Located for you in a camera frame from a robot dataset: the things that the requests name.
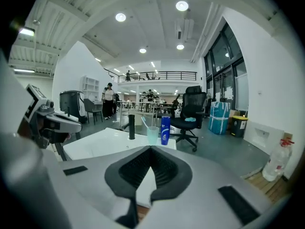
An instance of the yellow lid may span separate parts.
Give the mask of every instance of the yellow lid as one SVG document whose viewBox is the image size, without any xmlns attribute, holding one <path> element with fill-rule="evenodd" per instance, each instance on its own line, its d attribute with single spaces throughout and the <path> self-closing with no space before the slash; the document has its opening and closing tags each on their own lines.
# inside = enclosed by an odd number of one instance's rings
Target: yellow lid
<svg viewBox="0 0 305 229">
<path fill-rule="evenodd" d="M 239 119 L 239 120 L 247 120 L 248 118 L 243 117 L 243 116 L 238 116 L 238 115 L 233 115 L 232 118 L 234 119 Z"/>
</svg>

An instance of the white pillar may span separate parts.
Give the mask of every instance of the white pillar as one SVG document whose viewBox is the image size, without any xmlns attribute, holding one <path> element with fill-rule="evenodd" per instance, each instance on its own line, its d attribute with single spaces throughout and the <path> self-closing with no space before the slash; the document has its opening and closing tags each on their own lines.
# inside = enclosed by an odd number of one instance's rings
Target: white pillar
<svg viewBox="0 0 305 229">
<path fill-rule="evenodd" d="M 140 101 L 140 87 L 139 86 L 137 86 L 137 93 L 136 93 L 136 106 L 139 106 L 139 101 Z"/>
</svg>

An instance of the metal railing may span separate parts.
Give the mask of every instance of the metal railing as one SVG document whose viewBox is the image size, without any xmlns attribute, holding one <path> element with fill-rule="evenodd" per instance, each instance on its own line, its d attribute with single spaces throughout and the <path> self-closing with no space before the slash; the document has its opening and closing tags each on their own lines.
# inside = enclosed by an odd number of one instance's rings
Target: metal railing
<svg viewBox="0 0 305 229">
<path fill-rule="evenodd" d="M 149 80 L 188 80 L 196 81 L 197 72 L 190 71 L 159 71 L 156 72 L 142 72 L 130 74 L 130 81 L 149 81 Z M 127 82 L 126 75 L 119 76 L 119 83 Z"/>
<path fill-rule="evenodd" d="M 114 82 L 119 82 L 119 77 L 120 77 L 119 75 L 112 73 L 109 70 L 106 70 L 106 69 L 104 69 L 104 70 L 108 73 L 108 75 L 110 75 L 110 77 L 113 79 Z"/>
</svg>

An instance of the gray floor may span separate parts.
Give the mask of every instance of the gray floor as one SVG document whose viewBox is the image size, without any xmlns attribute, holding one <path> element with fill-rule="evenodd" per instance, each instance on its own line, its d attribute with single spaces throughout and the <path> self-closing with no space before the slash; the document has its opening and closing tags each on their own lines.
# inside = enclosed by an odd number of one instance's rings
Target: gray floor
<svg viewBox="0 0 305 229">
<path fill-rule="evenodd" d="M 90 124 L 86 123 L 82 126 L 81 137 L 94 134 L 107 127 L 114 129 L 119 128 L 119 117 L 118 114 L 109 120 L 101 122 L 101 118 L 98 116 L 95 125 L 93 124 L 93 118 L 90 117 Z M 123 116 L 122 124 L 127 122 L 128 118 Z M 192 155 L 213 160 L 230 169 L 238 176 L 245 176 L 266 164 L 269 155 L 252 144 L 244 141 L 242 138 L 236 138 L 230 134 L 216 135 L 212 133 L 208 130 L 208 123 L 209 119 L 204 119 L 202 128 L 193 130 L 193 133 L 199 137 L 197 152 L 192 152 L 193 146 L 186 140 L 178 142 L 177 149 Z M 136 133 L 145 135 L 146 127 L 137 126 Z M 66 141 L 64 144 L 71 143 L 75 140 L 75 135 L 72 135 L 71 139 Z"/>
</svg>

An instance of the black rubber pad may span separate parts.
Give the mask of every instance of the black rubber pad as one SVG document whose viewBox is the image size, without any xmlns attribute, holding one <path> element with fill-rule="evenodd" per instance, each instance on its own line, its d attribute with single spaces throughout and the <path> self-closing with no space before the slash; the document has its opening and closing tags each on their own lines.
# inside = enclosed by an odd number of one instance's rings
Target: black rubber pad
<svg viewBox="0 0 305 229">
<path fill-rule="evenodd" d="M 260 216 L 259 213 L 232 186 L 218 189 L 225 201 L 234 211 L 243 225 L 250 223 Z"/>
<path fill-rule="evenodd" d="M 85 170 L 87 170 L 87 169 L 88 169 L 88 168 L 85 167 L 85 166 L 78 166 L 78 167 L 75 167 L 75 168 L 63 170 L 63 172 L 65 173 L 66 176 L 70 176 L 70 175 L 73 175 L 73 174 L 76 174 L 76 173 L 80 173 L 80 172 L 82 172 L 82 171 L 85 171 Z"/>
</svg>

